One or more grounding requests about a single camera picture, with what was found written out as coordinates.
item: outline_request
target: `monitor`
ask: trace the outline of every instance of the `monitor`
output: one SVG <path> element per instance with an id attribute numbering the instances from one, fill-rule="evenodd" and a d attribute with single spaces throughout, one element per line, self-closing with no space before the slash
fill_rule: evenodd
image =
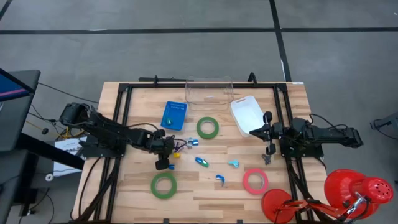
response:
<path id="1" fill-rule="evenodd" d="M 0 68 L 0 102 L 33 95 L 35 90 Z"/>

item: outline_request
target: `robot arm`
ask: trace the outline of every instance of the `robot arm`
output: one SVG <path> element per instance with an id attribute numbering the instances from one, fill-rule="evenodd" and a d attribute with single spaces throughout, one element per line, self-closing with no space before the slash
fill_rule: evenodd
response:
<path id="1" fill-rule="evenodd" d="M 98 145 L 115 150 L 121 144 L 129 144 L 137 149 L 157 154 L 156 169 L 169 167 L 169 155 L 174 149 L 174 138 L 165 137 L 163 129 L 148 131 L 142 128 L 129 128 L 90 108 L 86 104 L 70 103 L 63 110 L 60 122 L 71 128 L 81 128 L 98 139 Z"/>
<path id="2" fill-rule="evenodd" d="M 294 118 L 291 127 L 283 128 L 282 123 L 270 125 L 272 113 L 267 111 L 263 116 L 264 125 L 255 129 L 250 134 L 269 142 L 266 149 L 267 155 L 275 153 L 273 139 L 281 140 L 282 154 L 290 157 L 323 156 L 321 144 L 338 143 L 343 146 L 357 148 L 363 145 L 359 133 L 354 128 L 319 128 L 311 122 Z"/>

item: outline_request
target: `red tape roll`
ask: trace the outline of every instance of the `red tape roll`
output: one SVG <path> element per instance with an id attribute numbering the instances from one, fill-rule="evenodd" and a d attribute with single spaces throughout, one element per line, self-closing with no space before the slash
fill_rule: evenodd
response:
<path id="1" fill-rule="evenodd" d="M 249 176 L 253 173 L 256 173 L 261 176 L 263 180 L 263 185 L 261 189 L 253 189 L 249 184 Z M 243 176 L 243 187 L 250 193 L 250 194 L 264 194 L 268 188 L 268 178 L 266 174 L 260 169 L 251 169 L 248 170 Z"/>

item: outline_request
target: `black floor stripe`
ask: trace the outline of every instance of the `black floor stripe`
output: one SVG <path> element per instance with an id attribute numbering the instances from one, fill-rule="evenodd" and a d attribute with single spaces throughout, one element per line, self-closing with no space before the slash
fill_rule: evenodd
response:
<path id="1" fill-rule="evenodd" d="M 282 37 L 282 33 L 280 31 L 280 24 L 279 24 L 278 12 L 276 10 L 275 0 L 269 0 L 269 4 L 271 6 L 272 18 L 274 20 L 276 40 L 278 42 L 279 56 L 280 60 L 282 61 L 282 69 L 284 72 L 285 81 L 291 82 L 292 77 L 290 76 L 289 64 L 287 63 L 285 44 L 284 44 L 284 39 Z"/>
<path id="2" fill-rule="evenodd" d="M 282 32 L 398 32 L 398 27 L 281 28 Z"/>
<path id="3" fill-rule="evenodd" d="M 57 34 L 195 34 L 195 33 L 249 33 L 275 32 L 274 28 L 171 28 L 171 29 L 106 29 L 106 30 L 0 30 L 0 35 L 57 35 Z"/>
<path id="4" fill-rule="evenodd" d="M 12 0 L 7 0 L 6 3 L 4 4 L 4 6 L 2 7 L 1 11 L 0 11 L 0 20 L 2 19 L 2 17 L 5 15 L 8 7 L 10 6 Z"/>

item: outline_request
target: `wooden tabletop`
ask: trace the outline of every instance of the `wooden tabletop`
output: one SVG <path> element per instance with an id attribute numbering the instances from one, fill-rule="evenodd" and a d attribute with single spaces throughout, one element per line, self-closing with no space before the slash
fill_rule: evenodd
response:
<path id="1" fill-rule="evenodd" d="M 98 111 L 108 118 L 113 117 L 118 82 L 106 82 L 103 87 Z M 289 99 L 294 117 L 309 119 L 311 113 L 305 87 L 302 83 L 287 83 Z M 277 122 L 274 94 L 268 88 L 240 88 L 234 89 L 234 99 L 245 96 L 254 96 L 263 112 L 271 111 Z M 119 122 L 124 108 L 122 99 Z M 280 93 L 284 121 L 287 121 L 282 93 Z M 185 102 L 184 88 L 136 88 L 132 91 L 127 125 L 136 123 L 152 123 L 160 127 L 160 121 L 167 101 Z M 197 121 L 211 116 L 220 124 L 218 135 L 211 140 L 202 139 L 196 132 Z M 184 149 L 181 158 L 170 157 L 170 163 L 175 164 L 175 170 L 155 169 L 157 156 L 147 152 L 127 147 L 126 155 L 121 161 L 118 186 L 114 201 L 112 223 L 162 223 L 169 218 L 172 223 L 236 223 L 242 219 L 244 223 L 270 223 L 261 211 L 262 195 L 251 195 L 242 185 L 244 173 L 253 168 L 262 169 L 269 179 L 268 189 L 283 189 L 290 193 L 285 160 L 279 152 L 272 156 L 272 163 L 265 166 L 261 154 L 266 145 L 260 139 L 250 136 L 243 137 L 231 115 L 230 110 L 190 110 L 181 131 L 166 129 L 166 135 L 174 134 L 176 138 L 199 139 L 199 146 L 193 149 Z M 195 157 L 206 159 L 208 168 L 198 165 Z M 239 167 L 234 168 L 227 162 L 233 159 L 239 161 Z M 80 186 L 77 192 L 73 217 L 78 214 L 78 203 L 81 188 L 86 179 L 88 170 L 96 159 L 85 162 L 81 175 Z M 83 196 L 82 210 L 92 201 L 98 192 L 104 159 L 101 159 L 91 174 Z M 326 179 L 324 167 L 314 158 L 303 158 L 305 175 L 309 192 L 315 199 L 326 203 L 323 193 L 323 184 Z M 161 200 L 152 195 L 150 183 L 155 175 L 162 172 L 171 172 L 177 180 L 177 193 L 168 200 Z M 217 174 L 225 177 L 222 187 Z M 260 185 L 260 178 L 252 175 L 249 178 L 252 186 Z M 158 189 L 167 190 L 170 183 L 160 181 Z M 108 194 L 105 195 L 101 217 L 104 218 L 108 203 Z"/>

